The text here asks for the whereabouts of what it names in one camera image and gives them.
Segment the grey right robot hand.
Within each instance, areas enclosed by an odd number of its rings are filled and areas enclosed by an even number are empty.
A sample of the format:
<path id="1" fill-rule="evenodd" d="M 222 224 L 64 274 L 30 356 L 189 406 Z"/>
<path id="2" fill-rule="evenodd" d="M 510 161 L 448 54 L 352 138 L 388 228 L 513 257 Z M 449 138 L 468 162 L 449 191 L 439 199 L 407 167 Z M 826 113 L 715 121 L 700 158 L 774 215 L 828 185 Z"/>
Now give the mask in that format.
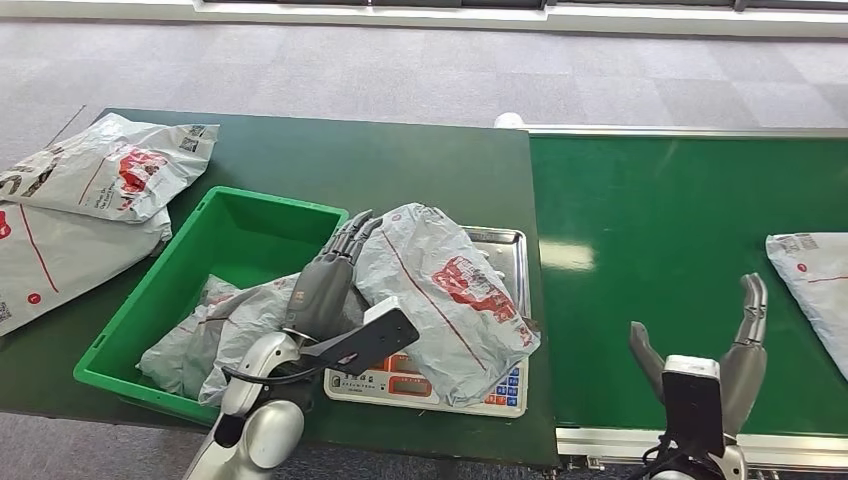
<path id="1" fill-rule="evenodd" d="M 762 386 L 767 352 L 763 345 L 768 289 L 756 272 L 740 278 L 745 289 L 743 318 L 729 350 L 719 360 L 723 432 L 735 437 L 746 423 Z M 653 349 L 644 324 L 630 323 L 628 346 L 655 394 L 666 404 L 662 387 L 665 360 Z"/>

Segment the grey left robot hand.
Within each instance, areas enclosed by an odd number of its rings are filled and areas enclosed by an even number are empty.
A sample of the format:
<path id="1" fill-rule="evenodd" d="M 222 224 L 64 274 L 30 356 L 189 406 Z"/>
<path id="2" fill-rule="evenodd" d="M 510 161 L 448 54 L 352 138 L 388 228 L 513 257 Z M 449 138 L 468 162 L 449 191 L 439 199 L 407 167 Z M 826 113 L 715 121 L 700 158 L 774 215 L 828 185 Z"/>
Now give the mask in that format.
<path id="1" fill-rule="evenodd" d="M 323 341 L 348 330 L 344 304 L 365 241 L 381 224 L 371 210 L 348 219 L 300 272 L 285 313 L 286 327 Z"/>

